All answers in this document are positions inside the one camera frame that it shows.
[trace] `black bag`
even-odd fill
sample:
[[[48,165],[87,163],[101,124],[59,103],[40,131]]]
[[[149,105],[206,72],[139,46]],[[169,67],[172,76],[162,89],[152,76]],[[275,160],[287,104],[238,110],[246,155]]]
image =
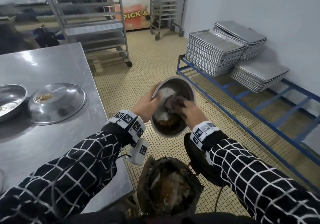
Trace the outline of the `black bag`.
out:
[[[150,156],[137,186],[143,213],[155,215],[193,214],[204,189],[198,178],[179,159]]]

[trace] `metal bowl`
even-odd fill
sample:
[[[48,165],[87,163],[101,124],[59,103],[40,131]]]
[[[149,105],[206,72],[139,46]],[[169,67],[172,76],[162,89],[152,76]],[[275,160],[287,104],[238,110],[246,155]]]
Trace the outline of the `metal bowl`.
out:
[[[18,84],[0,85],[0,122],[9,119],[20,111],[20,105],[28,92]]]
[[[195,92],[191,84],[180,76],[172,76],[161,82],[154,91],[152,98],[154,98],[159,91],[162,92],[162,97],[158,109],[151,117],[151,125],[160,136],[166,138],[176,137],[187,129],[187,125],[178,114],[168,113],[164,104],[171,95],[181,95],[187,100],[191,100],[195,103]],[[168,120],[172,120],[173,123],[170,125],[161,124],[161,121],[164,122]]]
[[[36,91],[29,99],[31,121],[37,125],[51,125],[66,120],[86,103],[86,91],[74,84],[50,84]]]

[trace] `stack of baking trays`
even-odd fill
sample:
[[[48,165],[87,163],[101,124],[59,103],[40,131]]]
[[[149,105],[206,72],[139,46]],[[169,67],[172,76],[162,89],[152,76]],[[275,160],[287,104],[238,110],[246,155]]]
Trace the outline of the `stack of baking trays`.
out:
[[[189,34],[186,59],[210,76],[229,73],[239,61],[244,44],[203,30]]]
[[[271,62],[251,59],[235,66],[231,77],[253,92],[271,87],[285,76],[289,69]]]
[[[213,31],[224,36],[228,36],[245,45],[245,50],[240,61],[245,61],[256,57],[262,46],[266,43],[267,37],[246,28],[234,21],[216,22]]]

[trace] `bowl rim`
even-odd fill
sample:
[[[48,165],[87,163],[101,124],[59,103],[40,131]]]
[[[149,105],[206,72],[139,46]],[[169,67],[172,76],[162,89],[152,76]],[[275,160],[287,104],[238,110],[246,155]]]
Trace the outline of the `bowl rim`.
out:
[[[29,104],[30,104],[30,101],[33,100],[34,95],[35,95],[37,92],[39,92],[40,90],[44,89],[45,87],[47,87],[47,86],[49,86],[49,85],[54,85],[54,84],[69,84],[69,85],[72,85],[72,86],[77,86],[77,87],[79,87],[79,88],[82,90],[82,92],[84,93],[84,100],[83,100],[81,106],[79,107],[78,110],[74,111],[74,113],[68,115],[67,117],[66,117],[66,116],[65,116],[65,117],[62,117],[60,120],[40,122],[40,121],[35,121],[33,117],[30,117],[30,121],[31,121],[32,123],[35,123],[36,125],[53,125],[53,124],[59,123],[59,122],[61,122],[61,121],[64,121],[64,120],[69,119],[70,117],[74,116],[74,115],[75,115],[76,113],[78,113],[78,112],[83,108],[83,106],[86,104],[87,99],[88,99],[88,94],[87,94],[87,91],[86,91],[82,86],[77,85],[77,84],[71,84],[71,83],[53,83],[53,84],[48,84],[48,85],[46,85],[46,86],[44,86],[44,87],[36,90],[36,91],[30,96],[30,98],[29,98],[29,100],[28,100],[28,111],[29,111],[29,112],[30,112],[30,105],[29,105]]]
[[[154,93],[153,93],[153,95],[152,95],[152,99],[154,99],[154,97],[155,97],[156,94],[158,93],[159,88],[160,88],[163,84],[165,84],[167,81],[169,81],[169,80],[171,80],[171,79],[182,79],[183,81],[185,81],[185,82],[190,86],[190,88],[191,88],[191,90],[192,90],[192,93],[193,93],[193,95],[194,95],[194,103],[196,103],[195,90],[193,89],[191,83],[190,83],[188,80],[186,80],[184,77],[182,77],[182,76],[171,76],[171,77],[167,78],[166,80],[162,81],[162,82],[158,85],[158,87],[155,89],[155,91],[154,91]],[[186,130],[188,129],[188,126],[186,126],[182,131],[178,132],[177,134],[174,134],[174,135],[172,135],[172,136],[168,136],[168,135],[162,134],[161,132],[159,132],[159,131],[156,129],[156,127],[155,127],[155,125],[154,125],[154,122],[153,122],[153,119],[152,119],[152,116],[151,116],[150,121],[151,121],[151,125],[152,125],[152,128],[154,129],[154,131],[155,131],[158,135],[160,135],[160,136],[162,136],[162,137],[165,137],[165,138],[177,137],[177,136],[179,136],[181,133],[183,133],[184,131],[186,131]]]
[[[13,110],[16,109],[17,107],[19,107],[19,106],[26,100],[26,98],[28,97],[28,90],[26,89],[25,86],[23,86],[23,85],[21,85],[21,84],[3,84],[3,85],[0,85],[0,87],[3,87],[3,86],[11,86],[11,85],[22,87],[22,88],[24,89],[24,91],[25,91],[25,94],[24,94],[23,100],[22,100],[19,104],[17,104],[14,108],[12,108],[10,111],[8,111],[7,113],[5,113],[5,114],[2,115],[2,116],[5,116],[6,114],[10,113],[11,111],[13,111]]]

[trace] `person's right hand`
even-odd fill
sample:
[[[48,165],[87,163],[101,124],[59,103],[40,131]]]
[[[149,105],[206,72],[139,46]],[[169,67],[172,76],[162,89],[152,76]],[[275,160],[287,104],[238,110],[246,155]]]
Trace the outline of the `person's right hand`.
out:
[[[186,107],[181,107],[180,110],[186,116],[183,117],[183,119],[190,130],[193,130],[196,125],[202,123],[203,121],[208,120],[202,110],[199,109],[194,102],[185,100],[184,105]]]

